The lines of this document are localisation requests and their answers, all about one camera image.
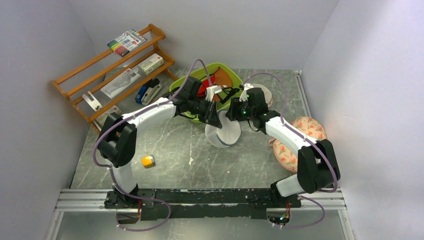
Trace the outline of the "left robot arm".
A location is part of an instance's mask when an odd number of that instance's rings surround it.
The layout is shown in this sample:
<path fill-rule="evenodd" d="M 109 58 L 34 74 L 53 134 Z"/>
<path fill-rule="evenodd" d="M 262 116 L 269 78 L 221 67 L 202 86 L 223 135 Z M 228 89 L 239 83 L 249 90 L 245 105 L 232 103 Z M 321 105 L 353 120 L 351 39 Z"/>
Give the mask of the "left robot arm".
<path fill-rule="evenodd" d="M 105 159 L 103 164 L 112 177 L 113 193 L 117 202 L 106 201 L 105 206 L 132 208 L 149 197 L 139 196 L 139 187 L 134 178 L 131 161 L 135 155 L 138 133 L 142 129 L 163 120 L 172 119 L 185 112 L 197 115 L 207 126 L 221 128 L 214 96 L 222 91 L 220 85 L 213 84 L 205 89 L 205 97 L 198 97 L 202 82 L 189 77 L 175 91 L 164 94 L 146 107 L 119 115 L 111 113 L 101 129 L 93 149 L 93 162 L 102 166 L 97 160 L 96 152 Z"/>

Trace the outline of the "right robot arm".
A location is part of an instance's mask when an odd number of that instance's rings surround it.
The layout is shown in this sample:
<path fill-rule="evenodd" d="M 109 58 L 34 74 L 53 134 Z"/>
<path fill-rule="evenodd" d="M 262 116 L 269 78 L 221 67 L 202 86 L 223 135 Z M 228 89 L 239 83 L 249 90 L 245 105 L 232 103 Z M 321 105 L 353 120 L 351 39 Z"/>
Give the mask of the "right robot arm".
<path fill-rule="evenodd" d="M 289 124 L 280 113 L 270 110 L 260 88 L 245 90 L 233 98 L 226 117 L 231 121 L 248 121 L 260 132 L 275 138 L 297 156 L 297 173 L 271 186 L 270 202 L 282 207 L 289 196 L 312 194 L 333 185 L 337 187 L 340 171 L 332 143 L 316 140 Z"/>

